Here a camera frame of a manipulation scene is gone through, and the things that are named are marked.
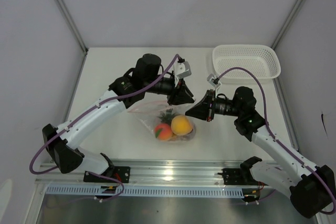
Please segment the clear pink-dotted zip bag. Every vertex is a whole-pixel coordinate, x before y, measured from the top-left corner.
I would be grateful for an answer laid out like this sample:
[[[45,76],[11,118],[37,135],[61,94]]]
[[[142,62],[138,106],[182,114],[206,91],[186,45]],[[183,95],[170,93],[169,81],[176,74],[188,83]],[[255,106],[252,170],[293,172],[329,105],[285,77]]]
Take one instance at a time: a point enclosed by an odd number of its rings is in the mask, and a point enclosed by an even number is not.
[[[128,110],[152,136],[161,142],[186,142],[196,135],[196,126],[185,115],[191,104],[169,105],[166,101],[142,103]]]

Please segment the orange toy pineapple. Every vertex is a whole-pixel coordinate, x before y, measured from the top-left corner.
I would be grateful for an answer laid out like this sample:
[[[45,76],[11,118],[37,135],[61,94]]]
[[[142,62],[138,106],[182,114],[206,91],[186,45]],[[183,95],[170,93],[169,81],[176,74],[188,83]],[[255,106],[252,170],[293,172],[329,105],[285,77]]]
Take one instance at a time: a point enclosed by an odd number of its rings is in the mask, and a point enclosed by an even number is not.
[[[165,111],[161,111],[158,118],[160,119],[161,123],[171,124],[172,120],[177,116],[174,113],[173,109],[167,109]]]

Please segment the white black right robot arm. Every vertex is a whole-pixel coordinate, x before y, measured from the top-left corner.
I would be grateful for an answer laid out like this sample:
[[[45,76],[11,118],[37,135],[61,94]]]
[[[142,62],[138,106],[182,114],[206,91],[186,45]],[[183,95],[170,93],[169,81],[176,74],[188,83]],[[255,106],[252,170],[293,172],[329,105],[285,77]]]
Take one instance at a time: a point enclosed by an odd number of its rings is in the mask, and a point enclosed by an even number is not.
[[[255,109],[256,99],[251,88],[239,87],[233,98],[216,97],[214,90],[207,90],[199,103],[186,111],[186,115],[210,122],[214,116],[236,117],[237,132],[263,149],[279,165],[268,165],[258,157],[241,164],[240,179],[251,184],[265,183],[288,197],[298,213],[311,218],[317,213],[334,214],[325,207],[335,204],[334,173],[327,165],[319,167],[280,141],[271,132],[269,124]]]

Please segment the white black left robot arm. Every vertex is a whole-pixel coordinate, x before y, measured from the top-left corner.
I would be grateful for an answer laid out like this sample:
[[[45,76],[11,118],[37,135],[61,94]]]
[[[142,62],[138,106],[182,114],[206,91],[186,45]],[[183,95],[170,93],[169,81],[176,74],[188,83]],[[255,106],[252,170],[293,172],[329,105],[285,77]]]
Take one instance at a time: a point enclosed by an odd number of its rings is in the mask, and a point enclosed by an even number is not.
[[[166,96],[168,105],[194,103],[184,80],[190,75],[190,64],[179,55],[165,69],[159,56],[143,55],[135,67],[115,79],[108,90],[75,119],[57,127],[47,124],[42,129],[45,150],[63,174],[80,169],[95,173],[102,182],[110,181],[114,176],[111,159],[104,153],[80,149],[81,143],[103,122],[142,100],[146,93]]]

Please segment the pink toy peach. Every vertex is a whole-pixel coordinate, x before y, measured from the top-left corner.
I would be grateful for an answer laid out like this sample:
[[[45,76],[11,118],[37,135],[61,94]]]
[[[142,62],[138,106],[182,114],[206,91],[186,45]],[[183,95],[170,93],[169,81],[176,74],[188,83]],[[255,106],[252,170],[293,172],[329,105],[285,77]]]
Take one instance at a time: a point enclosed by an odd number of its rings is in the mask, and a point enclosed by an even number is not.
[[[161,123],[155,127],[154,135],[160,141],[168,141],[172,138],[173,132],[170,125]]]
[[[184,115],[177,115],[171,122],[171,130],[175,135],[183,136],[193,130],[193,125]]]

